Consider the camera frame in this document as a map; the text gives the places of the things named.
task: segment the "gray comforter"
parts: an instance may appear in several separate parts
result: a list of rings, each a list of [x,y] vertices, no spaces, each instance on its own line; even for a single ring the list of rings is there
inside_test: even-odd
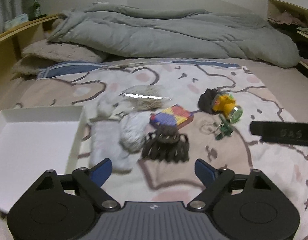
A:
[[[103,4],[63,11],[49,37],[123,57],[243,58],[280,67],[299,62],[296,45],[252,14],[153,11]]]

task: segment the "white box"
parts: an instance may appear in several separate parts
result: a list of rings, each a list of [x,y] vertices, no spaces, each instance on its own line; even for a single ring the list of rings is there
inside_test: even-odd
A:
[[[76,168],[86,116],[83,106],[50,106],[0,112],[0,210],[15,202],[48,169]]]

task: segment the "plastic bag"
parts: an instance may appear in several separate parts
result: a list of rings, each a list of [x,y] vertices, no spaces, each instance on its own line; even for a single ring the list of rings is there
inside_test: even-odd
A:
[[[161,85],[130,87],[121,96],[131,102],[136,111],[164,108],[166,102],[172,99]]]

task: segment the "yellow toy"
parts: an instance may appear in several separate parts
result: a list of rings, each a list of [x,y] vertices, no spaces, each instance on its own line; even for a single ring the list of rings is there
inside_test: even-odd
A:
[[[212,102],[212,109],[215,112],[223,112],[230,123],[236,123],[243,114],[243,108],[238,106],[236,100],[229,94],[217,94]]]

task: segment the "bed sheet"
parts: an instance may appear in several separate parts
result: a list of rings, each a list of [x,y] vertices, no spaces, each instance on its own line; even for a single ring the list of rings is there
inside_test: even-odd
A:
[[[53,77],[40,77],[22,96],[16,107],[84,105],[89,118],[96,117],[99,99],[107,93],[120,94],[133,85],[159,84],[178,103],[194,113],[194,121],[181,129],[190,141],[188,163],[139,161],[129,174],[112,174],[103,189],[121,204],[124,201],[184,201],[199,194],[203,185],[195,177],[194,161],[202,158],[215,168],[228,167],[248,174],[261,169],[292,201],[301,215],[295,239],[308,239],[308,147],[262,143],[249,132],[249,123],[259,121],[294,121],[274,95],[248,69],[231,60],[205,59],[127,59],[103,65],[101,69]],[[201,129],[215,116],[198,110],[199,96],[206,88],[219,88],[234,95],[244,108],[229,138],[216,141]],[[77,167],[88,166],[91,152],[90,126],[82,140]],[[0,239],[11,239],[0,218]]]

